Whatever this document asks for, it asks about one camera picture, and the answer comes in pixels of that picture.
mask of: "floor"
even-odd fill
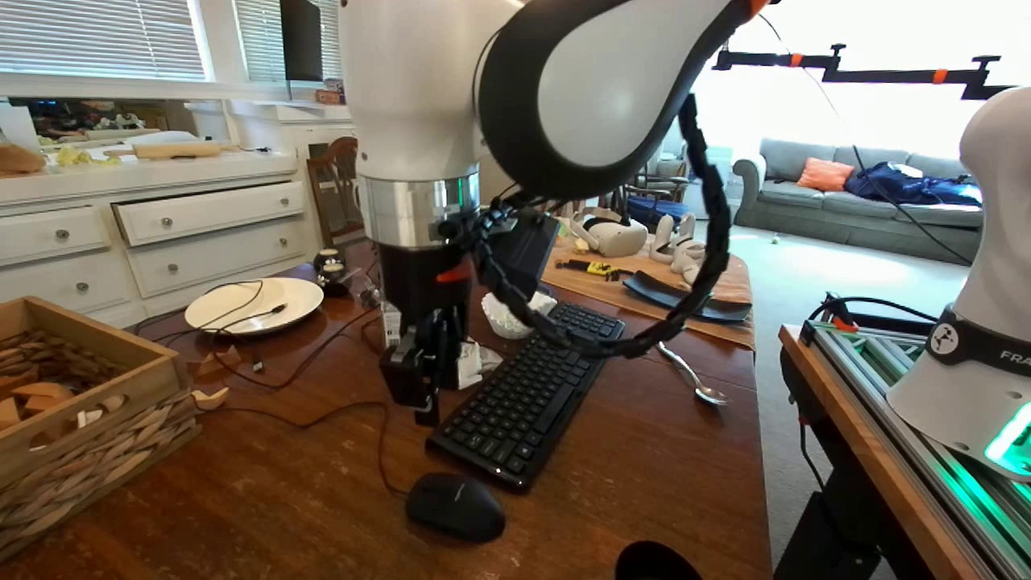
[[[968,266],[764,228],[736,228],[730,251],[748,260],[753,284],[771,555],[777,562],[793,535],[795,518],[801,515],[810,492],[815,491],[815,478],[798,450],[795,408],[780,380],[777,330],[801,321],[826,293],[881,296],[937,316],[961,293]],[[815,439],[810,441],[810,449],[815,449],[815,463],[826,470]]]

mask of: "black mouse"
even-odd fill
[[[462,475],[420,478],[408,491],[407,515],[465,540],[492,540],[507,530],[507,510],[495,492]]]

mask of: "wooden crate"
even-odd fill
[[[70,395],[28,415],[26,378]],[[4,398],[26,420],[0,429],[0,562],[200,429],[172,349],[33,296],[0,304]]]

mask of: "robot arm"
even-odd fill
[[[692,103],[707,58],[760,5],[345,0],[363,221],[380,246],[388,304],[398,309],[398,339],[382,356],[395,404],[433,422],[436,388],[453,384],[475,266],[445,224],[481,211],[476,157],[485,151],[476,130],[518,182],[507,202],[614,189]],[[518,320],[532,316],[518,293],[498,296]]]

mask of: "white plate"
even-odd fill
[[[188,325],[211,334],[261,334],[317,312],[325,293],[300,276],[263,276],[202,293],[188,305]]]

